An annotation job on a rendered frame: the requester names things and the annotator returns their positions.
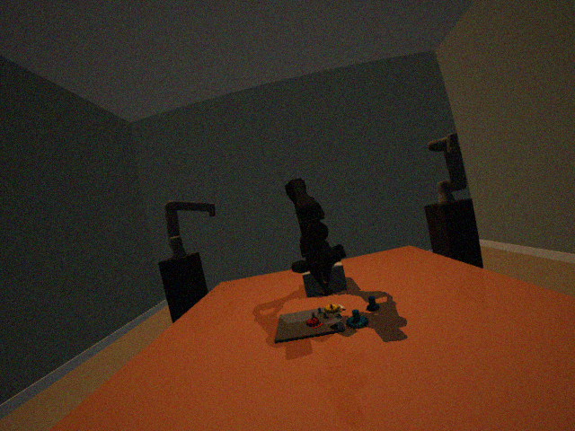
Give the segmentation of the green gear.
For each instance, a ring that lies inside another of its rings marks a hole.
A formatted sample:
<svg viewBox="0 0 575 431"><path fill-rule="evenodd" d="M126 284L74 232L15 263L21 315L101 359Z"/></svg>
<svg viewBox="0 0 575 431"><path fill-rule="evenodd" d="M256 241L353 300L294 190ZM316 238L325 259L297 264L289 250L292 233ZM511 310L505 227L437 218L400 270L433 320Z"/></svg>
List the green gear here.
<svg viewBox="0 0 575 431"><path fill-rule="evenodd" d="M347 319L347 326L351 327L353 329L355 328L364 328L364 326L367 326L368 324L368 319L367 317L364 316L360 316L358 310L353 310L353 317L351 316L351 318Z"/></svg>

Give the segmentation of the yellow gear with black stripe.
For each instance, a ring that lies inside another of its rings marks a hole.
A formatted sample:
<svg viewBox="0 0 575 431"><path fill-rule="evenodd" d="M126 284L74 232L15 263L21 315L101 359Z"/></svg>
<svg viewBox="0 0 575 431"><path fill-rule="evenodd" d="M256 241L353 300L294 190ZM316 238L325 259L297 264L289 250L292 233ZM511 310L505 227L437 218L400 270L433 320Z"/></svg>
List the yellow gear with black stripe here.
<svg viewBox="0 0 575 431"><path fill-rule="evenodd" d="M339 305L336 305L336 304L334 305L334 304L333 304L332 307L330 307L330 305L325 306L325 307L324 307L324 310L325 310L325 312L327 312L327 313L328 313L328 312L329 312L329 313L331 313L331 312L334 313L334 312L338 311L339 308L340 308Z"/></svg>

